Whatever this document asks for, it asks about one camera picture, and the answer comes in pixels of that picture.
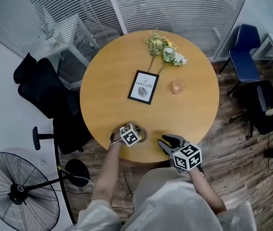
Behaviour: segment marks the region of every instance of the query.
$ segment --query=fan grille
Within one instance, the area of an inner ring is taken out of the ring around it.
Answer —
[[[51,230],[60,215],[59,201],[52,186],[31,190],[16,205],[9,197],[11,185],[37,185],[47,178],[30,162],[10,153],[0,153],[0,219],[20,231]]]

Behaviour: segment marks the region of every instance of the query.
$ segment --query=picture frame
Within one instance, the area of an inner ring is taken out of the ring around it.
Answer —
[[[141,103],[151,104],[158,79],[159,75],[137,70],[128,98]]]

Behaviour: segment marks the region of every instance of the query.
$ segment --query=chair armrest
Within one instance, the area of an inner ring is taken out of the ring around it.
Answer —
[[[75,116],[79,111],[80,104],[78,103],[78,99],[76,98],[74,91],[68,91],[66,99],[71,115]]]
[[[39,138],[38,138],[37,127],[33,128],[33,143],[34,143],[35,150],[39,151],[40,150],[40,142],[39,142]]]

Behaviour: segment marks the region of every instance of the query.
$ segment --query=white sleeve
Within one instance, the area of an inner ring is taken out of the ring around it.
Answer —
[[[110,203],[94,200],[86,210],[79,212],[76,231],[119,231],[121,223]]]
[[[256,231],[256,223],[249,202],[217,215],[224,231]]]

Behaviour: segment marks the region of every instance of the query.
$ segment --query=table top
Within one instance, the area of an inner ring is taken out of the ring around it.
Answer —
[[[207,57],[189,40],[158,31],[188,58],[184,66],[170,66],[159,76],[151,104],[128,99],[137,70],[147,71],[152,56],[144,42],[149,30],[121,36],[106,45],[88,66],[81,85],[80,103],[84,121],[97,142],[108,149],[109,136],[121,124],[134,122],[145,128],[149,137],[131,147],[122,145],[120,157],[136,162],[160,162],[167,156],[159,148],[162,134],[183,136],[198,143],[211,127],[219,105],[216,74]],[[150,72],[163,65],[156,56]],[[172,81],[181,78],[186,88],[175,95]]]

